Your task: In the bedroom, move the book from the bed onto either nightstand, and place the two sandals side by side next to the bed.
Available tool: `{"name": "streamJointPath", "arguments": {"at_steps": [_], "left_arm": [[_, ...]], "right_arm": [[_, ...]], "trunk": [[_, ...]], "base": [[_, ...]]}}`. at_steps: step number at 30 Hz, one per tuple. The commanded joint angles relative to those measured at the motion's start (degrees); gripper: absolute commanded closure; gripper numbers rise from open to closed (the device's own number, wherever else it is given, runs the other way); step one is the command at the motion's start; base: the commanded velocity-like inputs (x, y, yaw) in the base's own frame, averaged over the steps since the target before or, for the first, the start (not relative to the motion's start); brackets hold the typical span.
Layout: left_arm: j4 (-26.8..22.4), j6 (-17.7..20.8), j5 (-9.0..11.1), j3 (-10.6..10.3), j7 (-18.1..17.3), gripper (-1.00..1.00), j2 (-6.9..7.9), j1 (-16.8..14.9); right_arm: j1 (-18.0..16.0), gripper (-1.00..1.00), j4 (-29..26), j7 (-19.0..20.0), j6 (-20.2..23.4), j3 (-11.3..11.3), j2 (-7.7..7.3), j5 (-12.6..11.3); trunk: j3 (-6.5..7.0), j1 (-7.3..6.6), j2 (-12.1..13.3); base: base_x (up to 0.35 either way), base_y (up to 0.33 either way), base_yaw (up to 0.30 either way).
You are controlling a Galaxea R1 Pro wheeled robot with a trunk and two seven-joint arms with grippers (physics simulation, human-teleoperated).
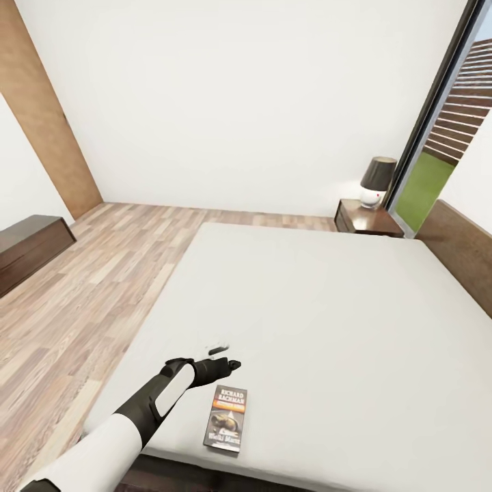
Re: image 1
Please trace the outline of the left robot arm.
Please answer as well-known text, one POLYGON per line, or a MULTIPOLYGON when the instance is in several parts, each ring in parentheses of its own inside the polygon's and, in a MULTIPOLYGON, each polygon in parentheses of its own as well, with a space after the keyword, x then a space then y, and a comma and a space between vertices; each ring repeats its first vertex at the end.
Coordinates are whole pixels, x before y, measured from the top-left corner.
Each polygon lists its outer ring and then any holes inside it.
POLYGON ((214 360, 229 347, 218 340, 202 346, 200 361, 167 359, 159 375, 15 492, 113 492, 190 385, 214 383, 241 367, 227 357, 214 360))

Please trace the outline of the hardback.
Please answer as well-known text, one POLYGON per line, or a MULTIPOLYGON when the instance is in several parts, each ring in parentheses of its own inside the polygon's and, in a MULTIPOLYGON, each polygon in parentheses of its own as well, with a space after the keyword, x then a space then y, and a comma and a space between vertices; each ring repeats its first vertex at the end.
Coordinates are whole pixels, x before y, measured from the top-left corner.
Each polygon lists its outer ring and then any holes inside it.
POLYGON ((247 390, 217 385, 203 445, 239 453, 247 390))

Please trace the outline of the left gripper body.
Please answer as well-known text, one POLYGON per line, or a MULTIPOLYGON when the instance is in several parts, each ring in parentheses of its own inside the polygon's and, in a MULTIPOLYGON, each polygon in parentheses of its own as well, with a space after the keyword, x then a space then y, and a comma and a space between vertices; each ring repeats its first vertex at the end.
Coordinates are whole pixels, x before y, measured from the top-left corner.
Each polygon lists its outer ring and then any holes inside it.
POLYGON ((206 378, 202 385, 214 383, 219 379, 230 376, 229 363, 227 357, 222 357, 216 360, 201 361, 206 368, 206 378))

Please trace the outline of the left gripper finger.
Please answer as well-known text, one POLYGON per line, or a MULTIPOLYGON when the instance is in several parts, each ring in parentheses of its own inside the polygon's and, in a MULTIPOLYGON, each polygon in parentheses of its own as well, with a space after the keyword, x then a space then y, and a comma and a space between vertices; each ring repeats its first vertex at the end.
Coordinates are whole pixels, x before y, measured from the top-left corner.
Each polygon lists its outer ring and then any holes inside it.
POLYGON ((238 360, 234 360, 233 359, 233 360, 228 361, 228 363, 229 363, 228 365, 229 365, 230 372, 232 372, 232 371, 234 371, 234 370, 236 370, 236 369, 238 369, 238 368, 241 367, 241 362, 238 361, 238 360))

